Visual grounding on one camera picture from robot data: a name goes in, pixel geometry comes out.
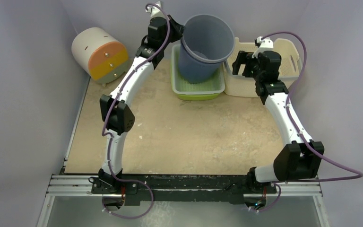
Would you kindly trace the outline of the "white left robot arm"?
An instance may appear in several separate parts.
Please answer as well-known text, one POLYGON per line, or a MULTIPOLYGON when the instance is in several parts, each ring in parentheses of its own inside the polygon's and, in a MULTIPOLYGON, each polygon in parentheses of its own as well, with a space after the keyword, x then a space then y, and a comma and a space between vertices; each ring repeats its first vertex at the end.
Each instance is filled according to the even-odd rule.
POLYGON ((170 15, 150 19, 148 34, 142 39, 132 66, 110 95, 102 95, 99 103, 104 122, 102 135, 107 137, 104 164, 97 177, 89 178, 93 194, 136 194, 138 187, 148 187, 137 178, 122 175, 125 139, 135 123, 130 105, 145 80, 154 72, 170 43, 179 41, 185 26, 170 15))

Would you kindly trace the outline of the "grey plastic bucket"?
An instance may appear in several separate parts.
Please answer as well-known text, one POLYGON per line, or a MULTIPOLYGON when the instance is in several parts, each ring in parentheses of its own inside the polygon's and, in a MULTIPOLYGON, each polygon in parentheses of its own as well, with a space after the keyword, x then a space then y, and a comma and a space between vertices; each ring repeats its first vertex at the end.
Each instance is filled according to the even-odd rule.
POLYGON ((222 19, 200 14, 186 21, 181 43, 194 59, 214 64, 224 62, 232 54, 235 37, 222 19))

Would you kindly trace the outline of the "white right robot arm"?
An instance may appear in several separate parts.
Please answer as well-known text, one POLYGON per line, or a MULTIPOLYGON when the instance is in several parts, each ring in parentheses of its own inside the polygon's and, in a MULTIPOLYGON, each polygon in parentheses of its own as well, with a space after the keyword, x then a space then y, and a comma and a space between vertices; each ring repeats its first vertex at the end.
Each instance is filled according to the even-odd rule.
POLYGON ((321 158, 311 150, 324 153, 322 142, 314 141, 305 131, 287 100, 289 90, 278 78, 281 60, 281 55, 274 51, 264 51, 257 56, 252 52, 239 51, 232 64, 234 75, 244 65, 242 75, 255 80, 256 94, 274 117, 284 144, 272 164, 249 170, 246 185, 251 192, 259 192, 271 182, 316 177, 321 158))

